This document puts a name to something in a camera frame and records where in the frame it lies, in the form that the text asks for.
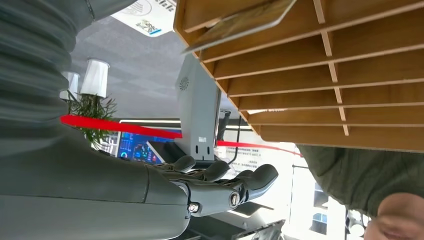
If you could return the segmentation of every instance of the monitor stand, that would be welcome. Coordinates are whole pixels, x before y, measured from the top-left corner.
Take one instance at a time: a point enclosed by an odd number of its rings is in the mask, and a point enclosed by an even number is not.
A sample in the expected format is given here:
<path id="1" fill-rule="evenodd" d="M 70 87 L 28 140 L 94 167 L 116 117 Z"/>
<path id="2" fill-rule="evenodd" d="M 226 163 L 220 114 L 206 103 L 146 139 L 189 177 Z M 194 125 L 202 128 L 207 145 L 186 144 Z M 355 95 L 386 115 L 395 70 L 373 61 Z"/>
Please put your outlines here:
<path id="1" fill-rule="evenodd" d="M 178 159 L 187 154 L 173 141 L 160 142 L 160 141 L 148 141 L 147 145 L 151 151 L 163 162 L 167 164 L 173 164 Z M 196 164 L 192 169 L 207 169 L 215 161 L 221 159 L 214 155 L 214 160 L 196 160 Z"/>
<path id="2" fill-rule="evenodd" d="M 195 168 L 205 169 L 220 160 L 214 153 L 221 91 L 198 59 L 188 54 L 175 83 L 182 138 L 174 142 L 147 144 L 165 163 L 174 163 L 189 155 L 196 160 Z"/>

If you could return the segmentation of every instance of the green jacket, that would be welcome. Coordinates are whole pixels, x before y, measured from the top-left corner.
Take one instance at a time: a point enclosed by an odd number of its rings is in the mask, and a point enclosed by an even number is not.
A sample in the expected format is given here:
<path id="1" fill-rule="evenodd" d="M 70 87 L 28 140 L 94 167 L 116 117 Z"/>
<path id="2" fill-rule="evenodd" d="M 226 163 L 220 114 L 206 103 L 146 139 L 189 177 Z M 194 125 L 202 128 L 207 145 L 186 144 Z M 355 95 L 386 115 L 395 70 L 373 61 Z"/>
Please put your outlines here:
<path id="1" fill-rule="evenodd" d="M 348 209 L 370 217 L 384 198 L 424 198 L 424 154 L 324 146 L 297 146 L 316 182 Z"/>

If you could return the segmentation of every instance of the potted plant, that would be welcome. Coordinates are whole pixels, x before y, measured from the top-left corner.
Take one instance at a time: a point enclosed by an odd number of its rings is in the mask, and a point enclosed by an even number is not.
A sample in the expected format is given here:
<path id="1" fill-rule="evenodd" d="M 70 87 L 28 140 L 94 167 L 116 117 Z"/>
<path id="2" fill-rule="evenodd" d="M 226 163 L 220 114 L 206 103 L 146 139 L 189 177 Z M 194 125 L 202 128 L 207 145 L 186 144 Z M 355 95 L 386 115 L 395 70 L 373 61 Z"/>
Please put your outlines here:
<path id="1" fill-rule="evenodd" d="M 112 120 L 116 112 L 115 99 L 106 95 L 108 83 L 109 64 L 95 58 L 88 60 L 87 71 L 84 76 L 81 91 L 78 92 L 77 73 L 65 72 L 63 75 L 69 80 L 69 89 L 60 93 L 68 104 L 68 112 L 71 115 Z M 101 129 L 79 128 L 86 139 L 99 149 L 101 140 L 109 135 L 109 131 Z"/>

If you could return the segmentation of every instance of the monitor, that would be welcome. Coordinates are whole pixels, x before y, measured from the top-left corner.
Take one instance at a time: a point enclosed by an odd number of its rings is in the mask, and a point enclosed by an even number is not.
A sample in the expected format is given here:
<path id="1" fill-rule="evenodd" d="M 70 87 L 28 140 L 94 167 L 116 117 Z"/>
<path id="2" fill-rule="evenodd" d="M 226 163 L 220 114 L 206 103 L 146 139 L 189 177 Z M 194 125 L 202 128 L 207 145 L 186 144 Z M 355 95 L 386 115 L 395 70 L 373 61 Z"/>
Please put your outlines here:
<path id="1" fill-rule="evenodd" d="M 151 127 L 154 129 L 166 130 L 174 133 L 181 133 L 176 127 Z M 134 162 L 145 162 L 149 164 L 162 164 L 162 160 L 152 151 L 147 142 L 173 142 L 173 139 L 146 136 L 129 132 L 121 132 L 118 140 L 117 157 L 128 158 Z"/>

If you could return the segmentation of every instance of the olive green sleeve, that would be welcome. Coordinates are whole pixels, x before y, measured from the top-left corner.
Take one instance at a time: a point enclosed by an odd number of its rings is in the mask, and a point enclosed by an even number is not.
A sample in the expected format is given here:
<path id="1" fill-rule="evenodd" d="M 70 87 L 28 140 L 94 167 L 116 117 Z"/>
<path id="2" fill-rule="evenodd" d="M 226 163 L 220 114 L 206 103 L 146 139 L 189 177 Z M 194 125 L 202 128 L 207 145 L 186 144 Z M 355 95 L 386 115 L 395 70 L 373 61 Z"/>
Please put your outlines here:
<path id="1" fill-rule="evenodd" d="M 345 154 L 345 148 L 297 145 L 312 175 L 317 178 L 330 171 Z"/>

